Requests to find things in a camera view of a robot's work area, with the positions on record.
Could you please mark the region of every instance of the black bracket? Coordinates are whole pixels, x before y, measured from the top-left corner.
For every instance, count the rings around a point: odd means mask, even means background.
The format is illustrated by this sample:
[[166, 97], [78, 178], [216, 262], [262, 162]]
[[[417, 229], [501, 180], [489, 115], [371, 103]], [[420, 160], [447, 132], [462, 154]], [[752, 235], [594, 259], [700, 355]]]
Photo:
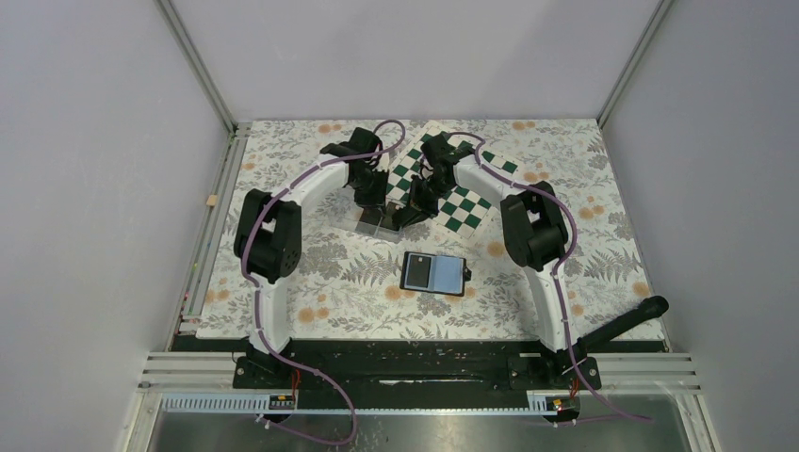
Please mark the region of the black bracket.
[[[257, 189], [250, 190], [241, 204], [233, 253], [240, 258], [253, 225], [272, 195]], [[274, 231], [262, 227], [255, 233], [247, 272], [256, 273], [274, 284], [278, 278], [291, 274], [300, 262], [302, 252], [302, 208], [295, 202], [277, 201], [267, 212], [264, 223], [275, 220]]]
[[[555, 190], [546, 182], [533, 186], [555, 196]], [[544, 264], [563, 257], [569, 232], [558, 204], [525, 190], [502, 200], [499, 210], [505, 249], [517, 265], [542, 271]], [[539, 218], [530, 222], [528, 212]]]
[[[290, 353], [291, 342], [282, 353]], [[236, 360], [233, 378], [234, 388], [283, 388], [291, 382], [291, 367], [266, 353], [260, 352], [252, 344], [247, 345], [245, 354]]]
[[[373, 132], [355, 127], [349, 141], [328, 144], [319, 153], [349, 157], [374, 153], [381, 145], [380, 139]], [[364, 208], [382, 208], [385, 204], [388, 172], [375, 170], [378, 165], [377, 159], [355, 159], [348, 161], [347, 165], [350, 167], [347, 185], [355, 190], [355, 204]]]
[[455, 165], [474, 153], [471, 144], [463, 142], [455, 147], [447, 142], [444, 132], [422, 143], [426, 165], [432, 175], [411, 177], [408, 205], [397, 211], [393, 224], [398, 228], [410, 226], [438, 215], [438, 200], [452, 190], [455, 184]]
[[[583, 357], [578, 362], [580, 373], [595, 389], [602, 387], [596, 359]], [[564, 370], [555, 372], [551, 367], [551, 360], [545, 357], [520, 357], [508, 359], [508, 378], [511, 388], [515, 390], [541, 389], [546, 386], [551, 389], [571, 388], [572, 382], [577, 379], [574, 367], [569, 364]]]

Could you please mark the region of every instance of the green and white checkerboard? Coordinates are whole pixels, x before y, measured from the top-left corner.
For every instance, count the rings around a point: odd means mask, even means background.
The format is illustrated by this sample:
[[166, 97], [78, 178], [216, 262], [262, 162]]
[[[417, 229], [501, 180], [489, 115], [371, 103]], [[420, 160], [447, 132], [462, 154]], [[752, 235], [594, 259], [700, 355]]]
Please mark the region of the green and white checkerboard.
[[[408, 192], [411, 189], [411, 177], [424, 170], [424, 175], [428, 175], [427, 170], [421, 167], [422, 152], [421, 144], [431, 137], [439, 134], [442, 130], [437, 123], [431, 122], [419, 134], [416, 141], [409, 144], [400, 153], [393, 164], [393, 169], [388, 175], [388, 187], [386, 197], [390, 200], [406, 205], [408, 202]], [[452, 137], [449, 143], [458, 148], [472, 148], [472, 145], [462, 141], [460, 137]], [[499, 170], [512, 175], [518, 170], [518, 165], [493, 153], [483, 151], [482, 158], [497, 167]], [[489, 218], [491, 203], [482, 198], [477, 193], [456, 186], [441, 200], [438, 201], [439, 214], [433, 219], [448, 230], [460, 235], [463, 238], [470, 238], [477, 230], [482, 221]]]

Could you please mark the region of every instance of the black handle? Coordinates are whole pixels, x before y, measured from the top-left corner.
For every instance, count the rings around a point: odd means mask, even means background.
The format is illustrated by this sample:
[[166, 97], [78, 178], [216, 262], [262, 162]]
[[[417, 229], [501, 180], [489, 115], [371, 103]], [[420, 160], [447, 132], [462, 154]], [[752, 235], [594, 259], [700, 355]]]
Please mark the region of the black handle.
[[646, 320], [658, 318], [669, 310], [669, 302], [660, 295], [641, 301], [636, 308], [619, 315], [582, 338], [587, 349], [607, 344], [613, 338], [632, 330]]

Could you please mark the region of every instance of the floral tablecloth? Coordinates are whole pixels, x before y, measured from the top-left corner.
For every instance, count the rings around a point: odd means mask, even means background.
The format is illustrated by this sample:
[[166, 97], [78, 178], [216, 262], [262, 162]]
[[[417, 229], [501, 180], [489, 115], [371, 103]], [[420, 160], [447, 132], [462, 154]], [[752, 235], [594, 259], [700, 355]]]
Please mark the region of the floral tablecloth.
[[[515, 176], [549, 181], [579, 227], [574, 256], [564, 266], [569, 308], [586, 333], [649, 295], [633, 232], [594, 120], [440, 121], [449, 130], [483, 136], [485, 150], [520, 165]], [[271, 190], [304, 170], [329, 142], [346, 140], [356, 126], [376, 121], [256, 121], [236, 181], [197, 330], [200, 338], [240, 338], [252, 327], [253, 288], [239, 274], [234, 233], [244, 195]], [[425, 121], [405, 121], [406, 140]], [[399, 129], [380, 132], [390, 144]], [[399, 243], [331, 227], [360, 215], [351, 191], [323, 200], [303, 223], [302, 259], [289, 277], [288, 321], [300, 338], [502, 339], [535, 338], [536, 316], [521, 269], [503, 246], [495, 212], [468, 240], [426, 221]], [[401, 290], [403, 253], [464, 257], [472, 269], [462, 298]], [[660, 340], [659, 321], [623, 336]]]

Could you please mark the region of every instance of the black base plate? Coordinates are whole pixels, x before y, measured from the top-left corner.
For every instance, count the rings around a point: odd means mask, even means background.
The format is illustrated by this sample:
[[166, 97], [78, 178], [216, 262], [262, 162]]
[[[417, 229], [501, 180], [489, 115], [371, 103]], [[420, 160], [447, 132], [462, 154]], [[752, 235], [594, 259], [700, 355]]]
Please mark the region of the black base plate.
[[[535, 343], [509, 343], [505, 348], [495, 347], [501, 343], [462, 343], [461, 347], [457, 342], [370, 344], [370, 348], [350, 351], [292, 344], [284, 356], [330, 375], [361, 409], [524, 409], [529, 406], [527, 390], [567, 391], [571, 386], [569, 373], [562, 380], [550, 381], [543, 358], [519, 356], [520, 346]], [[290, 387], [290, 373], [275, 371], [273, 361], [269, 355], [249, 350], [248, 356], [236, 362], [233, 387]], [[601, 387], [594, 359], [585, 360], [580, 369], [595, 388]], [[302, 373], [300, 390], [300, 409], [346, 408], [327, 382], [307, 372]]]
[[[374, 344], [385, 344], [386, 347], [408, 347], [406, 341], [368, 341], [368, 340], [316, 340], [316, 339], [293, 339], [292, 342], [295, 347], [306, 349], [318, 349], [329, 351], [350, 352], [353, 350], [364, 349], [369, 351]], [[240, 339], [198, 339], [193, 334], [175, 334], [172, 340], [170, 351], [227, 351], [227, 352], [242, 352], [249, 344], [248, 337]], [[433, 347], [446, 347], [447, 344], [453, 342], [433, 342], [421, 341], [414, 342], [418, 347], [425, 349]], [[496, 342], [474, 342], [474, 341], [458, 341], [454, 344], [461, 346], [472, 344], [475, 348], [512, 348], [517, 350], [517, 353], [539, 353], [545, 350], [538, 342], [529, 341], [496, 341]], [[669, 351], [665, 342], [663, 341], [610, 341], [609, 343], [602, 344], [589, 348], [589, 353], [661, 353]]]

